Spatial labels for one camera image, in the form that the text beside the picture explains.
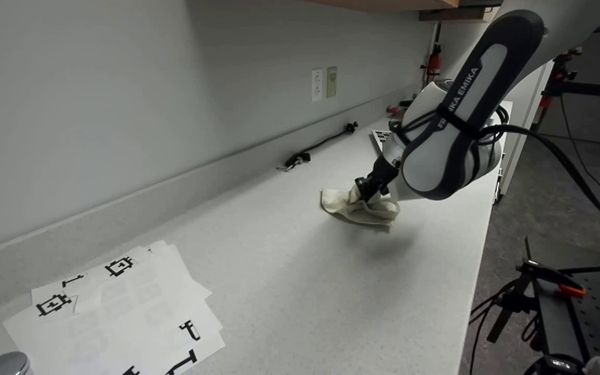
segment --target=cabinet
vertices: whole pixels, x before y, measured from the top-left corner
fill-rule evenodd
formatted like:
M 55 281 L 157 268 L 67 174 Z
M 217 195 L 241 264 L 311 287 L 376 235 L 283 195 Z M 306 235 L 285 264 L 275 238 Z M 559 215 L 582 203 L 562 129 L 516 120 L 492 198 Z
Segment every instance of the cabinet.
M 459 9 L 460 0 L 308 0 L 367 13 Z

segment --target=white cloth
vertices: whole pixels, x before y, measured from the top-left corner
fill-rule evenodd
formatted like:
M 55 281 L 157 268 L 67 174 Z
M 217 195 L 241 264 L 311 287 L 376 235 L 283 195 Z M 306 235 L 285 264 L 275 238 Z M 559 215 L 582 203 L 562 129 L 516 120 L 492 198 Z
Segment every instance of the white cloth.
M 388 227 L 400 212 L 390 196 L 376 196 L 368 203 L 359 201 L 359 190 L 323 190 L 321 208 L 350 223 Z

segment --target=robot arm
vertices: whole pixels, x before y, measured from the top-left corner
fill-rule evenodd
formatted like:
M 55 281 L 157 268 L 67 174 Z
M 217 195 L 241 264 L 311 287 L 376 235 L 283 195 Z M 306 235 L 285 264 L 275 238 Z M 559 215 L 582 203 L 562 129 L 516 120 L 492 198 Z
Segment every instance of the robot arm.
M 531 71 L 575 49 L 600 25 L 600 0 L 506 0 L 449 93 L 428 86 L 391 126 L 373 171 L 356 179 L 368 203 L 395 179 L 417 196 L 443 201 L 495 169 L 495 150 L 479 131 L 503 99 Z

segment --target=paper sheet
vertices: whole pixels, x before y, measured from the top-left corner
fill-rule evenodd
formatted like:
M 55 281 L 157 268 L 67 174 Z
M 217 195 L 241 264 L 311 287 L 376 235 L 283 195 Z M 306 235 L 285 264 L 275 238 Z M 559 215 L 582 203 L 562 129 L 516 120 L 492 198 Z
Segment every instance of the paper sheet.
M 175 247 L 157 243 L 31 292 L 5 321 L 35 375 L 185 373 L 225 345 Z

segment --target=white wall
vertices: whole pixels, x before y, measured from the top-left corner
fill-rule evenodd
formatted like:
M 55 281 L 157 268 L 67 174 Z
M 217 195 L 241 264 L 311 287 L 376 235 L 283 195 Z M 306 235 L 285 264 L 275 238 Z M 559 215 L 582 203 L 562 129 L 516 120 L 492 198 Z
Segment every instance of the white wall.
M 414 86 L 432 23 L 302 0 L 0 0 L 0 243 Z M 311 102 L 311 69 L 340 97 Z

